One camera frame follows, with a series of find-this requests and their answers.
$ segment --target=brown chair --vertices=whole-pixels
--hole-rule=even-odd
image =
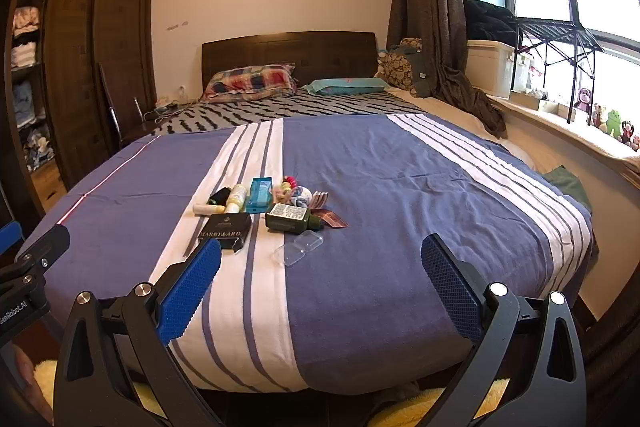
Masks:
[[[145,121],[137,97],[129,89],[122,89],[122,85],[114,84],[115,68],[108,62],[99,62],[98,69],[120,148],[153,132],[158,126],[153,121]]]

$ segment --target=wooden headboard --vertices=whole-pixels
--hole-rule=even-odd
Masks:
[[[376,36],[365,32],[254,35],[202,45],[202,89],[219,71],[295,63],[299,86],[318,78],[367,78],[378,68]]]

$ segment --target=metal screw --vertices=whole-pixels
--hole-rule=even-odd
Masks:
[[[498,297],[504,297],[508,292],[507,286],[505,286],[501,282],[492,283],[491,286],[489,286],[489,289],[491,290],[492,294],[497,295]]]
[[[134,292],[138,297],[144,297],[145,295],[149,295],[149,293],[151,293],[151,285],[149,283],[143,282],[142,284],[139,284],[138,286],[136,286],[136,289],[134,290]]]
[[[551,302],[557,304],[558,306],[564,304],[564,295],[560,292],[551,292],[550,295]]]
[[[87,302],[89,302],[90,300],[91,300],[91,293],[89,292],[82,292],[76,298],[76,301],[78,302],[78,304],[87,304]]]

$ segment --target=window sill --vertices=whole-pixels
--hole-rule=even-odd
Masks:
[[[524,117],[525,120],[561,137],[618,172],[636,188],[640,188],[640,153],[607,136],[593,125],[566,123],[556,114],[522,107],[504,98],[489,96],[495,107]]]

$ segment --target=black box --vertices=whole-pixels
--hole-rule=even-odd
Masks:
[[[244,240],[251,229],[251,215],[245,212],[239,214],[213,214],[207,220],[198,239],[217,239],[221,248],[233,248],[235,252],[244,246]]]

